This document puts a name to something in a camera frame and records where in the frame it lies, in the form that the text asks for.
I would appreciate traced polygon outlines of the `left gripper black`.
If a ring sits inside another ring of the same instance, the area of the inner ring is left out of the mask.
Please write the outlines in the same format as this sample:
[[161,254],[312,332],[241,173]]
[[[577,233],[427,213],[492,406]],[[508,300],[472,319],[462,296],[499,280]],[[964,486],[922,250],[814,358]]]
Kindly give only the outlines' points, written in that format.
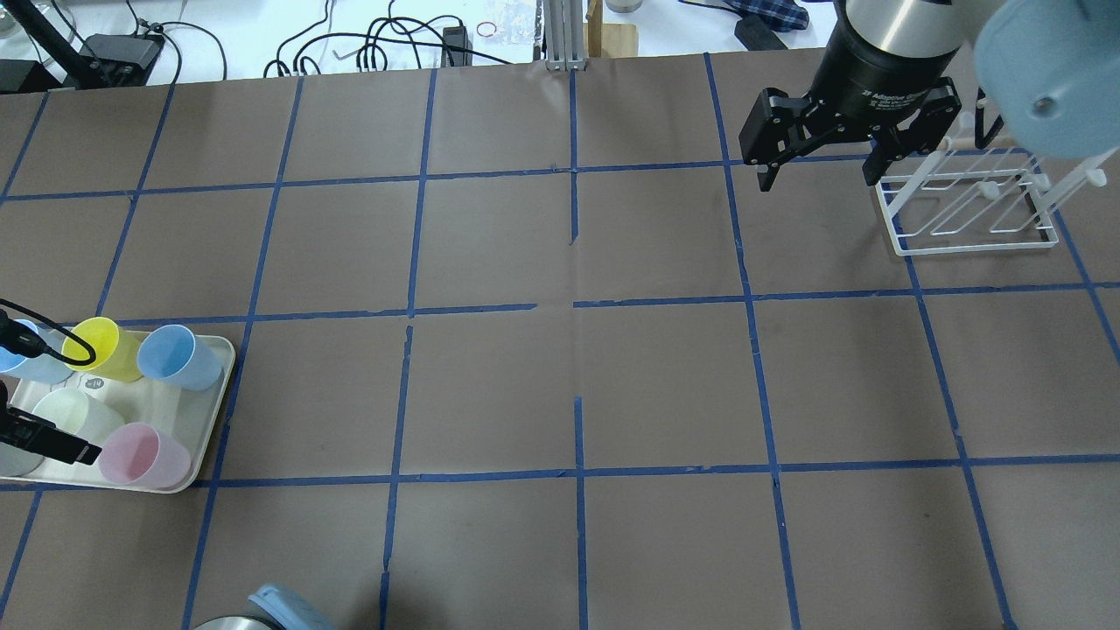
[[1,382],[1,442],[25,453],[36,453],[44,458],[65,464],[91,466],[102,454],[102,448],[52,423],[35,421],[9,402],[9,392]]

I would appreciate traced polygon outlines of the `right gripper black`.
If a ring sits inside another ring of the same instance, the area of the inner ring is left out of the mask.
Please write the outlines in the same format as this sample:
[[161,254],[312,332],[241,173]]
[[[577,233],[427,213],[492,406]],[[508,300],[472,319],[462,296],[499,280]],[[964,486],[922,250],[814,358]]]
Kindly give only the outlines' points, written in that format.
[[[767,193],[780,168],[806,157],[843,133],[871,131],[864,182],[876,186],[912,154],[927,155],[955,122],[961,108],[956,84],[943,73],[955,52],[909,57],[876,47],[851,21],[837,20],[808,95],[763,89],[738,140],[743,160],[756,168]],[[899,126],[909,115],[909,124]]]

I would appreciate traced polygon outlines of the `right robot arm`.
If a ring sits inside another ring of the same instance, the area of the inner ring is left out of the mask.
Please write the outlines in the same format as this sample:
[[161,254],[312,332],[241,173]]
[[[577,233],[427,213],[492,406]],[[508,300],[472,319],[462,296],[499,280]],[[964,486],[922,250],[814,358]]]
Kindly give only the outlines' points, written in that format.
[[836,28],[808,92],[763,89],[739,132],[767,192],[784,164],[829,143],[871,141],[864,182],[935,151],[963,106],[949,63],[964,46],[977,99],[1032,154],[1112,151],[1117,131],[1116,1],[837,1]]

